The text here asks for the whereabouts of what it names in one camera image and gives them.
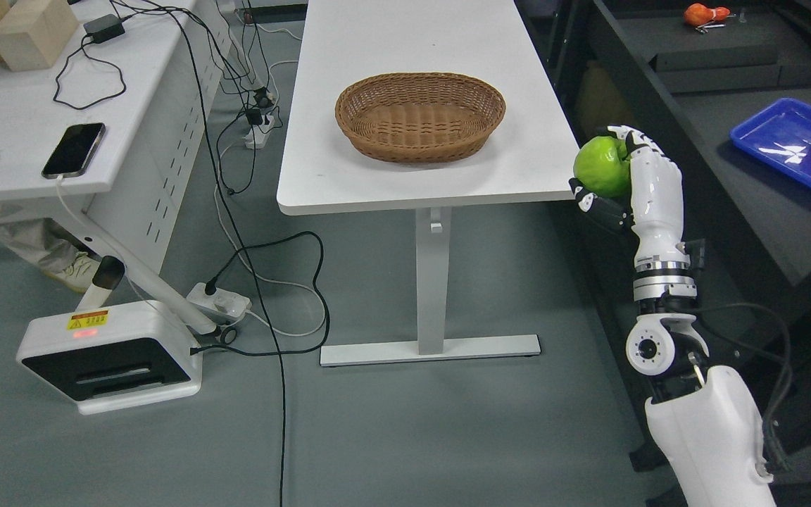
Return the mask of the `white robot base unit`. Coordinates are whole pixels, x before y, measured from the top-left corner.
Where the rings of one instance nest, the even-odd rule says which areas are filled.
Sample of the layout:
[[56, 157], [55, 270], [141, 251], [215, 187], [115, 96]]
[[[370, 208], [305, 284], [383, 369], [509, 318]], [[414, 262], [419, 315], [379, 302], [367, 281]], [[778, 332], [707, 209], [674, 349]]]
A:
[[196, 394], [196, 346], [165, 304], [135, 301], [32, 320], [16, 362], [91, 415]]

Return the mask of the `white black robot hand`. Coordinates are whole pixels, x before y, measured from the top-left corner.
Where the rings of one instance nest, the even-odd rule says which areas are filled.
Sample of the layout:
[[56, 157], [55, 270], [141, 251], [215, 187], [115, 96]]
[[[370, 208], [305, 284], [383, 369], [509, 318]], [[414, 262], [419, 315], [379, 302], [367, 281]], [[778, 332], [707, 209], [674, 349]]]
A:
[[635, 263], [689, 263], [682, 246], [684, 208], [679, 168], [642, 131], [609, 125], [604, 135], [624, 142], [630, 161], [631, 192], [624, 198], [601, 198], [572, 177], [570, 189], [577, 206], [612, 232], [630, 229], [639, 238]]

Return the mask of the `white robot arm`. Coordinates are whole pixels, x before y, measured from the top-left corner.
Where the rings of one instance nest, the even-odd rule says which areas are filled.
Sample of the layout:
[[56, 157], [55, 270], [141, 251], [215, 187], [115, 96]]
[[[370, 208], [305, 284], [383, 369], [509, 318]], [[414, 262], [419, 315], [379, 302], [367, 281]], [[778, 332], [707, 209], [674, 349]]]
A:
[[762, 455], [762, 417], [739, 373], [709, 365], [709, 349], [690, 313], [662, 307], [662, 296], [694, 299], [689, 258], [674, 237], [644, 238], [635, 256], [634, 298], [641, 313], [627, 358], [654, 384], [648, 427], [689, 506], [772, 506], [772, 475]]

